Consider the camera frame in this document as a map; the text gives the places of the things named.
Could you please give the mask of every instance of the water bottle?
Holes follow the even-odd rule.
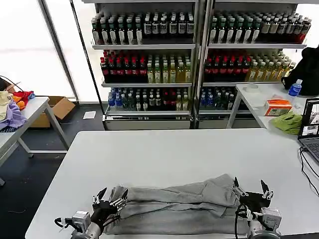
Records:
[[[288,92],[288,100],[290,101],[291,104],[294,103],[295,98],[299,95],[302,82],[303,82],[302,80],[298,79],[296,81],[296,83],[291,85],[289,92]]]

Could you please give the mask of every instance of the white table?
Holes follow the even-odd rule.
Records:
[[[49,186],[26,239],[70,239],[59,233],[57,217],[77,210],[92,214],[92,196],[102,188],[168,187],[200,182],[228,173],[244,190],[262,192],[260,179],[274,190],[272,207],[280,209],[284,235],[319,232],[319,198],[301,173],[300,146],[263,128],[83,131],[76,135]],[[319,172],[319,166],[310,158]],[[309,172],[311,180],[319,181]],[[102,239],[231,238],[233,235],[108,236]]]
[[[59,135],[64,147],[68,150],[70,143],[67,140],[61,126],[55,118],[52,108],[48,104],[48,97],[35,97],[28,101],[21,114],[27,118],[27,122],[12,133],[0,133],[0,166],[8,159],[8,157],[14,152],[19,144],[27,151],[29,157],[32,157],[34,153],[66,153],[65,150],[30,150],[27,145],[20,138],[23,133],[32,125],[32,123],[40,116],[42,112],[45,112],[50,120],[54,130]],[[4,181],[0,178],[0,186],[4,184]]]
[[[247,84],[236,85],[238,92],[226,128],[231,128],[233,126],[240,105],[240,101],[243,100],[260,127],[267,128],[268,130],[281,135],[286,135],[287,137],[296,138],[296,136],[289,136],[283,133],[280,129],[275,128],[269,122],[271,119],[275,117],[265,116],[263,111],[265,101],[270,100],[273,97],[273,95],[277,95],[282,97],[283,99],[286,99],[288,91],[285,89],[285,87],[282,84],[278,83],[256,85],[258,85],[259,88],[259,90],[256,93],[247,92],[245,90],[247,88]],[[295,99],[294,104],[299,106],[299,108],[293,108],[293,110],[302,115],[304,112],[304,107],[307,98],[310,97],[298,96]]]

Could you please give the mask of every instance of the green cloth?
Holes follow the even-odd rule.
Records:
[[[303,117],[301,115],[290,111],[287,114],[278,116],[270,120],[270,123],[276,128],[281,129],[285,133],[297,135],[301,127],[302,119]]]

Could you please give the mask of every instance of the orange box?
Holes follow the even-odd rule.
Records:
[[[286,100],[267,100],[264,108],[266,116],[281,116],[288,113],[292,105]]]

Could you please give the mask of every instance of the laptop screen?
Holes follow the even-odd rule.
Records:
[[[306,100],[298,138],[319,137],[319,98]]]

